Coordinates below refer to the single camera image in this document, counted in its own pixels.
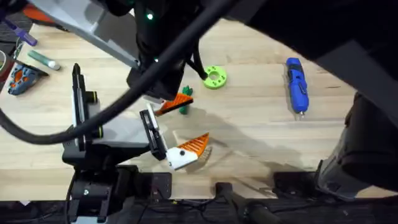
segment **green led light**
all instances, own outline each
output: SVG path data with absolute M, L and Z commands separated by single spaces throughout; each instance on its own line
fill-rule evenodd
M 153 18 L 154 18 L 154 15 L 153 15 L 153 14 L 151 14 L 151 13 L 148 13 L 148 14 L 147 14 L 147 18 L 148 18 L 149 20 L 153 20 Z

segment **orange-white object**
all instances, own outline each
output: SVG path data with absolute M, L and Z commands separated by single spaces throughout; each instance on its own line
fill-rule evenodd
M 207 142 L 209 141 L 209 133 L 199 136 L 195 139 L 187 141 L 184 144 L 177 146 L 180 149 L 185 149 L 197 154 L 200 157 L 206 149 Z
M 193 103 L 193 98 L 191 96 L 177 93 L 175 99 L 173 101 L 165 102 L 159 110 L 155 111 L 155 115 L 160 116 L 162 114 L 166 114 L 167 112 L 175 110 L 181 106 L 188 105 L 190 103 Z
M 189 140 L 184 144 L 173 147 L 166 152 L 167 160 L 173 169 L 195 162 L 203 154 L 209 140 L 209 133 Z

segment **white cap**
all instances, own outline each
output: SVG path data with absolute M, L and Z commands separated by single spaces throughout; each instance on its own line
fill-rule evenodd
M 54 70 L 58 70 L 61 66 L 55 61 L 49 61 L 48 66 Z

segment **orange tool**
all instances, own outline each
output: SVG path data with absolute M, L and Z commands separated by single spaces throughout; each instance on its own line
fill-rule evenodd
M 155 115 L 160 116 L 166 114 L 167 112 L 175 110 L 181 106 L 188 105 L 190 103 L 193 103 L 193 98 L 191 96 L 178 93 L 173 101 L 165 102 L 161 109 L 155 111 Z
M 209 133 L 199 136 L 195 139 L 187 141 L 184 144 L 177 146 L 180 149 L 185 149 L 194 152 L 200 157 L 206 149 L 207 142 L 209 141 Z

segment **white plastic piece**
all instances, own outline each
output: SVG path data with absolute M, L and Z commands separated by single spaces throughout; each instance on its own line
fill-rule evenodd
M 166 152 L 166 158 L 173 169 L 177 170 L 183 166 L 198 160 L 198 155 L 194 152 L 173 147 Z
M 154 109 L 152 108 L 152 105 L 150 103 L 147 103 L 147 109 L 149 112 L 150 120 L 152 121 L 152 124 L 154 126 L 154 129 L 159 130 L 159 125 L 157 124 L 157 121 L 155 118 Z

